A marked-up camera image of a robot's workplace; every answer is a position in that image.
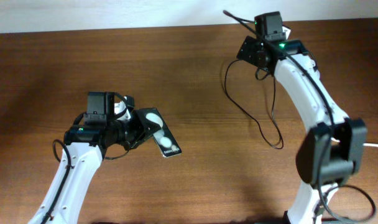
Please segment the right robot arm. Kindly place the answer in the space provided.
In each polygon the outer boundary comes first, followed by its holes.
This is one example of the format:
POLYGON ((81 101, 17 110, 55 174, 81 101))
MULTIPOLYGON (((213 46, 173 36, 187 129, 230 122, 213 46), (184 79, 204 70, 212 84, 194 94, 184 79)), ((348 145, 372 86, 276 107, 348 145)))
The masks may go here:
POLYGON ((351 119, 337 106, 320 81, 312 54, 300 40, 289 40, 290 30, 278 11, 254 18, 255 37, 246 37, 237 58, 272 75, 291 97, 307 135, 295 163, 301 178, 293 205, 284 213, 284 223, 321 223, 323 212, 350 176, 360 170, 367 128, 363 120, 351 119))

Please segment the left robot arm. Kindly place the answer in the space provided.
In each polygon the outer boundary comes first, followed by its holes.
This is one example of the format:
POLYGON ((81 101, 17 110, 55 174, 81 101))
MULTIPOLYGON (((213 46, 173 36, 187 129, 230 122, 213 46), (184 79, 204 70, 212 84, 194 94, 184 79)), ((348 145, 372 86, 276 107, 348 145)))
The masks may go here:
POLYGON ((118 144, 137 148, 164 122, 156 110, 134 109, 134 100, 115 92, 90 92, 86 112, 79 114, 62 140, 59 167, 31 223, 76 223, 93 176, 106 158, 107 148, 118 144))

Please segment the black smartphone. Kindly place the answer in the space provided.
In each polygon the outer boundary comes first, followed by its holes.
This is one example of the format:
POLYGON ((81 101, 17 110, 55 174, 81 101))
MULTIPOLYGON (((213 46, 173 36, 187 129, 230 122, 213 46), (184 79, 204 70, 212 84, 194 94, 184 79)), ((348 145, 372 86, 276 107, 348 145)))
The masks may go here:
POLYGON ((153 122, 163 122, 163 127, 161 130, 153 134, 152 138, 155 143, 158 145, 161 154, 164 158, 169 158, 177 156, 182 153, 180 146, 178 145, 176 139, 174 138, 172 132, 169 130, 166 122, 164 121, 162 115, 156 108, 144 108, 144 118, 153 121, 153 122))

